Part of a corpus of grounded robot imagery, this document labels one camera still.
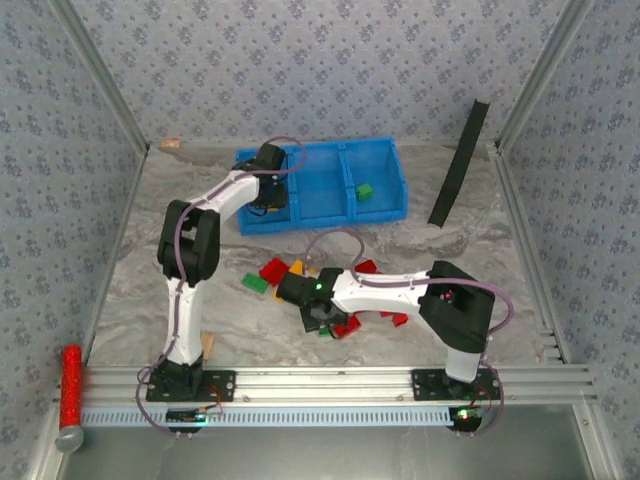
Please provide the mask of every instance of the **patterned wallpaper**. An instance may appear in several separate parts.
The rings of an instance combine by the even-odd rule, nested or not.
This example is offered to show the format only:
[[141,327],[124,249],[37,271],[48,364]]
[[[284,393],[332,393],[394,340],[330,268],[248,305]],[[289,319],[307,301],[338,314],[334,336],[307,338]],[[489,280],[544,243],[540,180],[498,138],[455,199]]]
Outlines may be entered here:
[[640,5],[598,0],[510,152],[573,360],[640,478]]
[[495,138],[565,3],[74,0],[150,141]]
[[0,2],[0,478],[82,342],[138,159],[46,0]]

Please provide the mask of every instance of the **mounting plate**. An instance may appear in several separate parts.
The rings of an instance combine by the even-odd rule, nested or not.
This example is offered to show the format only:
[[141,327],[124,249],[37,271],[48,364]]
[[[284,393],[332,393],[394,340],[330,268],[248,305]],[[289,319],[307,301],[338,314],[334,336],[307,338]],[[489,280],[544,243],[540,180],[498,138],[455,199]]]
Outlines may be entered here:
[[151,374],[147,388],[147,402],[204,402],[216,401],[216,394],[207,387],[215,387],[220,392],[221,402],[232,402],[236,389],[236,372],[234,370],[202,370],[202,382],[192,398],[182,395],[172,395],[167,384],[160,381],[156,375],[157,370]]
[[500,399],[500,391],[491,370],[479,369],[476,381],[463,383],[447,377],[444,369],[419,369],[411,371],[411,386],[413,399],[416,402],[434,400],[460,400],[471,401],[478,387],[484,388],[491,400]]

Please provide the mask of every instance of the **gray marble floor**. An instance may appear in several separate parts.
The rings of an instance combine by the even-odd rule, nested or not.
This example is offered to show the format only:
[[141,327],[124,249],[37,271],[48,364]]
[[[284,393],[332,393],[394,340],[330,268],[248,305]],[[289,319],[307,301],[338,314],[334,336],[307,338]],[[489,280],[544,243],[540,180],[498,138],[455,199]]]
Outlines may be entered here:
[[[540,362],[541,342],[522,266],[503,211],[489,160],[474,158],[451,214],[440,229],[427,225],[454,150],[433,145],[398,145],[410,190],[408,218],[359,227],[366,255],[387,273],[427,269],[446,259],[479,280],[504,288],[516,306],[511,325],[496,335],[489,359],[497,364]],[[90,365],[143,365],[161,353],[166,335],[168,293],[156,261],[167,204],[205,192],[228,172],[234,149],[184,146],[171,155],[152,149],[147,159],[125,238],[91,350]],[[203,328],[216,334],[210,365],[442,365],[446,350],[424,321],[395,328],[390,318],[364,315],[359,331],[337,341],[305,334],[297,309],[241,285],[273,256],[293,262],[315,232],[240,235],[232,217],[222,227],[220,265],[206,282]],[[326,237],[312,267],[347,266],[356,242]],[[497,300],[493,322],[505,315]]]

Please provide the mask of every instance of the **blue plastic bin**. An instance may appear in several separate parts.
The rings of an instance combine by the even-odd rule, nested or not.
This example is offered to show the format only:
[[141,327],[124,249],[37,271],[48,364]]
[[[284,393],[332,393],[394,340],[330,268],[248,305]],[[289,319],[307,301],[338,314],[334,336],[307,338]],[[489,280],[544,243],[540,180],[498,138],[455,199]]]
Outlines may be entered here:
[[[264,216],[238,211],[243,235],[328,228],[402,220],[409,194],[393,138],[370,138],[305,144],[307,163],[287,175],[288,205]],[[285,145],[283,168],[297,165],[302,152]],[[257,148],[236,151],[236,162],[253,158]],[[357,186],[368,183],[373,198],[359,202]]]

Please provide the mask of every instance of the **red cylinder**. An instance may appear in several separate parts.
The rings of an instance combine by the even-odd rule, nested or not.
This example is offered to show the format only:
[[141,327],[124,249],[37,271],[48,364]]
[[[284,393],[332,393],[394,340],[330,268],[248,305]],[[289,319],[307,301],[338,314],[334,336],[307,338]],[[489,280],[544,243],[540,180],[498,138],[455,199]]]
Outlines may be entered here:
[[67,345],[62,350],[60,384],[60,428],[80,425],[82,415],[82,347]]

